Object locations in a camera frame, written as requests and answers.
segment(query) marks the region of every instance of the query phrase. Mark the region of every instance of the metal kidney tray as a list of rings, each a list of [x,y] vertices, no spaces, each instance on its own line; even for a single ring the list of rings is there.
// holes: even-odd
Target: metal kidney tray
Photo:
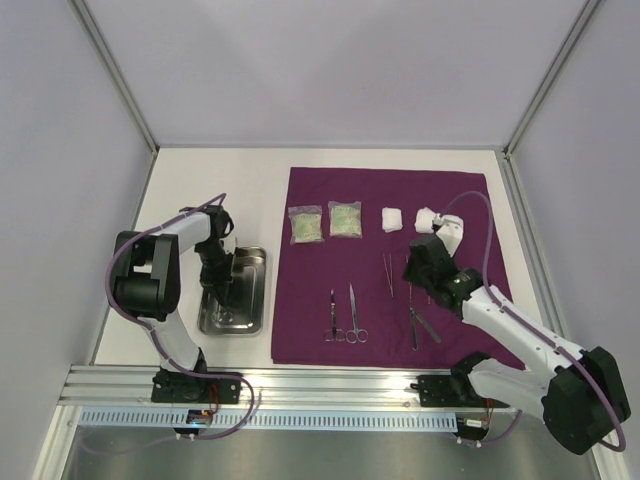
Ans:
[[[236,248],[230,308],[221,307],[209,292],[202,292],[198,328],[205,335],[248,335],[262,328],[267,253],[259,247]]]

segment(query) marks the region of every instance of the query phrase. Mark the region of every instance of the white wall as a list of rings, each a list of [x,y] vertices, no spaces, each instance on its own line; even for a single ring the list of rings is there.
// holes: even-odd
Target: white wall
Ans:
[[[0,3],[0,478],[31,474],[150,156],[64,0]]]
[[[640,478],[640,3],[604,2],[516,155],[573,337],[618,360]]]
[[[584,0],[88,0],[161,145],[503,146]]]

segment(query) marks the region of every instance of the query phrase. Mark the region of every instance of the white table surface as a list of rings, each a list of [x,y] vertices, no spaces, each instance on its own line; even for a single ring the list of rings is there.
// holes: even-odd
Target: white table surface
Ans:
[[[180,258],[182,296],[178,308],[189,334],[202,348],[210,367],[274,366],[271,360],[271,327],[282,215],[291,167],[484,174],[513,300],[525,313],[540,319],[511,208],[492,151],[163,148],[156,160],[136,230],[162,223],[185,206],[196,206],[227,192],[224,206],[235,222],[239,246],[260,246],[267,251],[264,325],[262,331],[252,337],[209,337],[198,330],[202,294],[198,280],[200,260],[193,252],[187,252]],[[412,219],[405,218],[404,223],[405,228],[413,228]],[[95,363],[157,365],[159,360],[143,330],[111,311]]]

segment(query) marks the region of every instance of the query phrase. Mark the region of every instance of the surgical scissors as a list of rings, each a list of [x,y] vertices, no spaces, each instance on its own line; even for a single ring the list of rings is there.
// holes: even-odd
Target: surgical scissors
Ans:
[[[325,330],[325,342],[344,342],[345,334],[341,328],[338,328],[338,320],[336,318],[336,297],[331,290],[331,330]]]
[[[356,312],[356,297],[353,294],[353,285],[349,284],[349,296],[351,297],[351,316],[353,317],[353,330],[347,332],[346,338],[349,343],[364,343],[369,338],[369,332],[358,326],[358,314]]]

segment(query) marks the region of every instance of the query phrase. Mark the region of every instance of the sterile pouch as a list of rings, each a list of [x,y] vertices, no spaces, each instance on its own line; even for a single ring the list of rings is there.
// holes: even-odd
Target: sterile pouch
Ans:
[[[291,245],[324,241],[322,238],[322,207],[320,205],[289,207],[288,211],[291,220]]]
[[[362,204],[329,202],[332,237],[362,238]]]

